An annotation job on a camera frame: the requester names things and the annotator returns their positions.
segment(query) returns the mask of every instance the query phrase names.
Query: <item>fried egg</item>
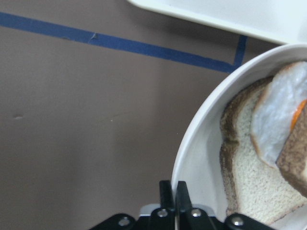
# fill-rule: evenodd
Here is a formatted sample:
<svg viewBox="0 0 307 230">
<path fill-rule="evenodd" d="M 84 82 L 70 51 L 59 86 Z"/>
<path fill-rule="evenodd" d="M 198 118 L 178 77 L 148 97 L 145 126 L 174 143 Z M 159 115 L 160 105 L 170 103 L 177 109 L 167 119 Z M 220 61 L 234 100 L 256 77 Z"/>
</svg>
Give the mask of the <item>fried egg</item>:
<svg viewBox="0 0 307 230">
<path fill-rule="evenodd" d="M 252 114 L 250 135 L 262 161 L 276 161 L 307 99 L 307 62 L 281 69 L 262 92 Z"/>
</svg>

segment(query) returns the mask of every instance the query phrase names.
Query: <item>metal screw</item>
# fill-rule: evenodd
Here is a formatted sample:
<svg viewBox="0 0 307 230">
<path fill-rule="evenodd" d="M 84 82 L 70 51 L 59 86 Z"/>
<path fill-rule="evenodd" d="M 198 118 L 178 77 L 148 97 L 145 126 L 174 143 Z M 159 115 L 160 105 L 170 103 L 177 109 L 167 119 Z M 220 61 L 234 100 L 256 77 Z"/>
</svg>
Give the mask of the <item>metal screw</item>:
<svg viewBox="0 0 307 230">
<path fill-rule="evenodd" d="M 161 209 L 160 211 L 158 211 L 158 216 L 159 217 L 166 217 L 168 215 L 167 210 L 166 209 Z"/>
<path fill-rule="evenodd" d="M 231 219 L 231 222 L 236 225 L 236 226 L 242 226 L 244 224 L 243 220 L 241 217 L 233 217 Z"/>
<path fill-rule="evenodd" d="M 119 226 L 127 226 L 130 224 L 130 220 L 128 219 L 128 217 L 124 217 L 122 218 L 119 222 L 118 222 Z"/>
<path fill-rule="evenodd" d="M 201 216 L 201 210 L 199 208 L 192 209 L 191 215 L 193 217 L 200 217 Z"/>
</svg>

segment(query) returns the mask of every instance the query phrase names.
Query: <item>slice of bread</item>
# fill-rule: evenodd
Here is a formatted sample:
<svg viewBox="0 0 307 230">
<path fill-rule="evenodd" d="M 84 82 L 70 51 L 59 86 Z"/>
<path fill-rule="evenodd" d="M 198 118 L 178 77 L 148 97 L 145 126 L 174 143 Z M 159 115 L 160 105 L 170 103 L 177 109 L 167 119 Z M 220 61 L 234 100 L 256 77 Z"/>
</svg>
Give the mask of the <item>slice of bread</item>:
<svg viewBox="0 0 307 230">
<path fill-rule="evenodd" d="M 307 199 L 257 156 L 250 139 L 253 108 L 272 78 L 261 79 L 237 94 L 221 118 L 224 137 L 220 163 L 228 201 L 227 214 L 238 212 L 271 224 L 307 203 Z"/>
<path fill-rule="evenodd" d="M 283 177 L 307 197 L 307 106 L 302 110 L 278 159 Z"/>
</svg>

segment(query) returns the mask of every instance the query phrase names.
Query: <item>blue tape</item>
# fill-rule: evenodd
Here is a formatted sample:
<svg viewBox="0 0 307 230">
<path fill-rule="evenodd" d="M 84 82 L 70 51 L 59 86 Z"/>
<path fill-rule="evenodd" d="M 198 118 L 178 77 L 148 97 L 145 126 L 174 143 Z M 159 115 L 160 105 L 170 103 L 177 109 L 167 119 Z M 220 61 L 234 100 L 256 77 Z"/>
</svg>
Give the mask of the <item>blue tape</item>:
<svg viewBox="0 0 307 230">
<path fill-rule="evenodd" d="M 154 46 L 151 44 L 109 36 L 106 34 L 98 34 L 86 30 L 59 24 L 47 23 L 40 20 L 25 18 L 3 12 L 0 12 L 0 25 L 41 35 L 66 38 L 72 41 L 86 43 L 94 46 L 101 46 L 156 58 L 162 58 L 226 73 L 234 71 L 242 64 L 247 41 L 246 36 L 241 35 L 239 37 L 234 63 L 229 64 L 227 62 L 161 46 Z"/>
</svg>

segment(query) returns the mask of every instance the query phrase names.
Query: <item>white plate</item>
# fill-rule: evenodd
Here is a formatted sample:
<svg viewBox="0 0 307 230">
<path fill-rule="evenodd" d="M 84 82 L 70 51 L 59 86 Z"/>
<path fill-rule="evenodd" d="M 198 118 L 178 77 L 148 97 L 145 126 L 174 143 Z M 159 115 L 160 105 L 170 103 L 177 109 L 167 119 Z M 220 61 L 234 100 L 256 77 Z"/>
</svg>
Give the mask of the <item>white plate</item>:
<svg viewBox="0 0 307 230">
<path fill-rule="evenodd" d="M 151 11 L 279 43 L 307 42 L 306 0 L 128 0 Z"/>
<path fill-rule="evenodd" d="M 280 46 L 238 68 L 209 95 L 195 114 L 179 147 L 173 170 L 173 189 L 178 180 L 186 181 L 192 203 L 212 207 L 217 218 L 224 220 L 227 201 L 219 164 L 222 144 L 219 122 L 225 105 L 249 84 L 298 60 L 307 60 L 307 44 Z M 307 206 L 304 206 L 274 223 L 273 227 L 305 230 L 306 213 Z"/>
</svg>

